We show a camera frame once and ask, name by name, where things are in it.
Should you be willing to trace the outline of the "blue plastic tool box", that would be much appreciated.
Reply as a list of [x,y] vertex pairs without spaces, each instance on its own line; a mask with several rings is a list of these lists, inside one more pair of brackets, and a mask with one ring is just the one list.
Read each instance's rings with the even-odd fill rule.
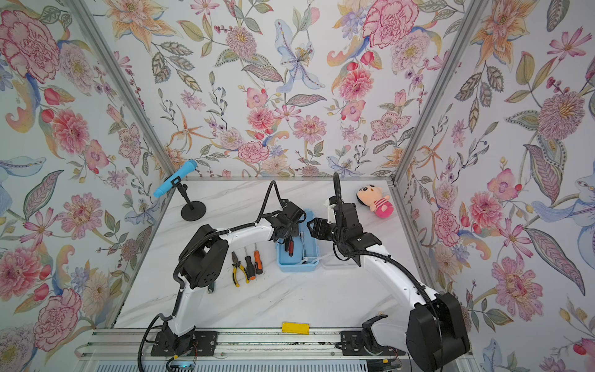
[[299,224],[298,236],[292,238],[293,254],[285,250],[283,241],[276,244],[277,266],[284,273],[313,272],[319,265],[318,241],[313,238],[307,223],[315,218],[311,209],[306,209],[306,220]]

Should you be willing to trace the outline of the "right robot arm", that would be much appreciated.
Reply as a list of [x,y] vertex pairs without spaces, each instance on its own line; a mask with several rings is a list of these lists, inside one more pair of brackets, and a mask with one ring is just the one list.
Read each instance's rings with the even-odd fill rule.
[[423,371],[437,371],[469,353],[458,300],[429,288],[394,259],[375,235],[364,230],[355,204],[333,196],[327,218],[315,218],[307,226],[316,240],[332,242],[340,258],[372,274],[400,306],[393,316],[374,316],[362,324],[358,349],[371,355],[388,348],[405,352]]

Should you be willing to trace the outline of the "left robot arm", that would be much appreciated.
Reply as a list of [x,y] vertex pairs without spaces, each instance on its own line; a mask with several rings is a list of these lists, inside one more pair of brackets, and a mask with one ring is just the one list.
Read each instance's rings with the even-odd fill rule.
[[192,313],[198,310],[206,288],[220,276],[232,251],[255,243],[285,243],[299,235],[306,212],[285,200],[280,211],[263,214],[257,222],[227,229],[204,225],[196,232],[179,257],[173,277],[180,285],[174,309],[167,317],[168,328],[183,336],[196,327]]

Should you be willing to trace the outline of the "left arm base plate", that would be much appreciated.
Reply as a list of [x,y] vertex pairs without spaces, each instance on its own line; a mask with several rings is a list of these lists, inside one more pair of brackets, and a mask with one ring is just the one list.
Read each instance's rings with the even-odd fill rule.
[[152,346],[152,357],[213,357],[217,346],[218,332],[192,331],[184,336],[175,336],[170,331],[159,331]]

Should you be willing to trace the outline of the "clear tool box lid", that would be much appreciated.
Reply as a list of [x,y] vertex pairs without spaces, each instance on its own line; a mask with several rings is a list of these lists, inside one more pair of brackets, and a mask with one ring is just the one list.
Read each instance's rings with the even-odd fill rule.
[[320,257],[319,264],[325,270],[330,271],[351,270],[353,268],[358,268],[357,264],[352,260],[339,260],[333,253]]

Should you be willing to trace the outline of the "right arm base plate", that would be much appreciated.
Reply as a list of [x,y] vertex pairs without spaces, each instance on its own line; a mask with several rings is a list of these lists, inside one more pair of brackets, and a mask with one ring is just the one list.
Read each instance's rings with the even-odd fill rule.
[[339,349],[345,357],[401,357],[406,355],[402,350],[381,346],[371,333],[365,330],[344,330],[339,335],[340,340],[335,344],[335,348]]

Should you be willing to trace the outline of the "yellow black pliers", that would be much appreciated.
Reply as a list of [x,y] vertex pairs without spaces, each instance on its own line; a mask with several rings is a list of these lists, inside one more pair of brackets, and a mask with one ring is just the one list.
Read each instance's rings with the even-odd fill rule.
[[237,255],[235,252],[232,252],[232,280],[234,285],[239,288],[240,287],[240,280],[238,279],[238,272],[240,271],[243,275],[244,275],[244,279],[245,282],[248,284],[249,283],[249,277],[248,274],[246,272],[246,268],[244,268],[244,266],[240,263],[240,260],[238,259]]

